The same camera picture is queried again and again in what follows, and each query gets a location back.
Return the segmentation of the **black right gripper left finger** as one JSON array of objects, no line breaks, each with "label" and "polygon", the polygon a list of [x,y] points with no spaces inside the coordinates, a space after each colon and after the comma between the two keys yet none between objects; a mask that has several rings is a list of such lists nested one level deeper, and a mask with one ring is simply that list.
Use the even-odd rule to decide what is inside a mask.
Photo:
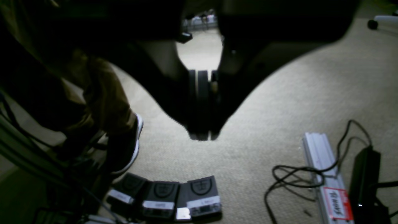
[{"label": "black right gripper left finger", "polygon": [[103,57],[138,82],[191,139],[204,140],[194,118],[195,76],[180,60],[175,40],[108,41]]}]

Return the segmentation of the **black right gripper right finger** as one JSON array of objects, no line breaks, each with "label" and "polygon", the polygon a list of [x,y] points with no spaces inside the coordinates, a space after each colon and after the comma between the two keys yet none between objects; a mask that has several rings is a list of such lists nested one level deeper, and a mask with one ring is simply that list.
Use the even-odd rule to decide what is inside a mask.
[{"label": "black right gripper right finger", "polygon": [[311,42],[226,38],[217,68],[211,140],[218,138],[228,119],[261,82],[310,51]]}]

